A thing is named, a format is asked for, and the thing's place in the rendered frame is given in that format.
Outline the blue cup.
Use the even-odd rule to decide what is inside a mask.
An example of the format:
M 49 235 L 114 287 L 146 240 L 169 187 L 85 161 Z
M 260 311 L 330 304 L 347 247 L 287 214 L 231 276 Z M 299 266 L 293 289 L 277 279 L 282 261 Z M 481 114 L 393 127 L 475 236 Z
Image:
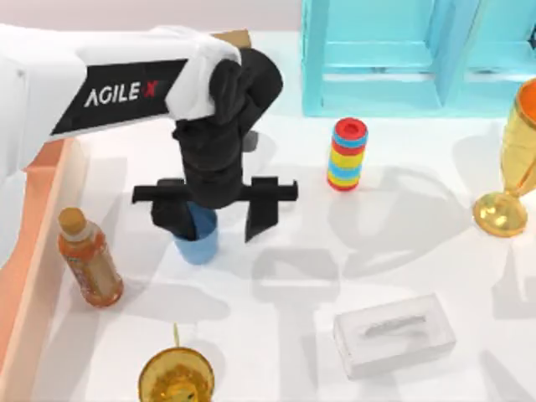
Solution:
M 187 240 L 173 236 L 173 241 L 182 257 L 191 265 L 208 264 L 219 250 L 218 217 L 212 209 L 187 202 L 192 217 L 196 238 Z

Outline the orange bottle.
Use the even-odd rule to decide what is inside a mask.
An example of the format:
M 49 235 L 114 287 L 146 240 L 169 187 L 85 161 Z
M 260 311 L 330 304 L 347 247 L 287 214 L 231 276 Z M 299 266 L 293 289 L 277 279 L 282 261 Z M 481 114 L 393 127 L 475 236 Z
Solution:
M 84 299 L 94 307 L 116 303 L 124 286 L 104 232 L 75 207 L 62 209 L 58 223 L 59 252 L 78 282 Z

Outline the stack of coloured rings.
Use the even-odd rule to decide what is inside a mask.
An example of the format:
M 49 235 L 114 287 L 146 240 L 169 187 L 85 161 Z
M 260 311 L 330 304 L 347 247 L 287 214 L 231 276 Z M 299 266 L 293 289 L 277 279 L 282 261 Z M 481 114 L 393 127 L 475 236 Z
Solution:
M 369 132 L 359 119 L 345 117 L 332 130 L 327 166 L 327 181 L 337 191 L 350 191 L 358 186 Z

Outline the salmon shallow box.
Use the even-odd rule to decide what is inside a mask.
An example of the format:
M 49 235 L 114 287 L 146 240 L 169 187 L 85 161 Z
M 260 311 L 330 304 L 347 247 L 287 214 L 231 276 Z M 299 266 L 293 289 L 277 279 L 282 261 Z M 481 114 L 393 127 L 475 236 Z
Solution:
M 80 142 L 51 142 L 28 168 L 18 243 L 0 270 L 0 402 L 29 402 L 64 263 L 59 212 L 77 205 L 87 158 Z

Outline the brown cardboard box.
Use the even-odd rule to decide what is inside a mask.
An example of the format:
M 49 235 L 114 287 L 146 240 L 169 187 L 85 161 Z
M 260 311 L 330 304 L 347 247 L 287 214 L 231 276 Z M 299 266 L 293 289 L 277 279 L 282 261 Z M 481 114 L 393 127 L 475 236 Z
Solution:
M 221 33 L 211 33 L 217 39 L 228 42 L 239 49 L 248 49 L 252 46 L 250 32 L 243 29 L 235 29 Z

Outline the golden trophy cup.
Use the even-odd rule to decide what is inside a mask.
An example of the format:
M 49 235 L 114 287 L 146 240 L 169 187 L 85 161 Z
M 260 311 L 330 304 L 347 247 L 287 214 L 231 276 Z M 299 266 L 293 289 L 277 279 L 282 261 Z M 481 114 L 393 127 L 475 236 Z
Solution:
M 212 402 L 212 365 L 197 350 L 180 345 L 177 323 L 173 324 L 173 340 L 173 347 L 152 356 L 140 372 L 139 402 Z

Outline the white tissue box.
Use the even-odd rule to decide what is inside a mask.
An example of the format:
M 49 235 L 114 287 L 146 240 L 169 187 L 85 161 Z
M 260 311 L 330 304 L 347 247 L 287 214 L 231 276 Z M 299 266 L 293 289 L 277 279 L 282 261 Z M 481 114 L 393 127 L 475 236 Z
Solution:
M 427 363 L 456 345 L 453 328 L 434 294 L 339 314 L 333 336 L 349 379 Z

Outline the light blue rack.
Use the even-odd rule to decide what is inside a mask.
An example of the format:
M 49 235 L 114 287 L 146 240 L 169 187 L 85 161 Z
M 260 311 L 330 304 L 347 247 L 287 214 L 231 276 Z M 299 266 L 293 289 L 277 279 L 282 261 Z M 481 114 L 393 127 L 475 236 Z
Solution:
M 307 116 L 502 117 L 536 76 L 536 0 L 301 0 Z

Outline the tall golden trophy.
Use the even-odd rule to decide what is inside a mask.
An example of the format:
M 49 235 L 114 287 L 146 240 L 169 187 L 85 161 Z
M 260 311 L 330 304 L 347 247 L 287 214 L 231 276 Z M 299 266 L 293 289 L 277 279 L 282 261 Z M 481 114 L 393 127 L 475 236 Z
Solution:
M 482 195 L 472 213 L 482 230 L 509 238 L 524 231 L 528 213 L 520 198 L 536 189 L 536 77 L 518 89 L 502 139 L 502 191 Z

